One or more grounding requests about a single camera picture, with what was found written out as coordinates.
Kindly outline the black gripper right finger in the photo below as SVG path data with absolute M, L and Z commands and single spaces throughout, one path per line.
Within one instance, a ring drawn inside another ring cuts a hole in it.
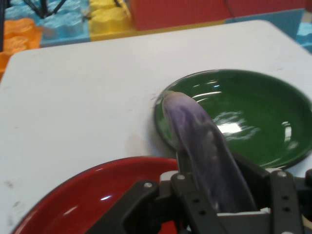
M 253 233 L 310 234 L 312 232 L 312 175 L 293 176 L 283 170 L 268 172 L 246 157 L 235 154 L 252 192 L 258 209 L 268 208 L 266 214 L 249 214 L 243 221 Z

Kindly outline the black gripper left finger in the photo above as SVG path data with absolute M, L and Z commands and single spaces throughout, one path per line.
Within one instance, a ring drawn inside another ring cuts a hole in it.
M 97 221 L 99 234 L 157 234 L 173 221 L 179 233 L 225 234 L 226 229 L 191 175 L 174 174 L 170 181 L 136 182 Z

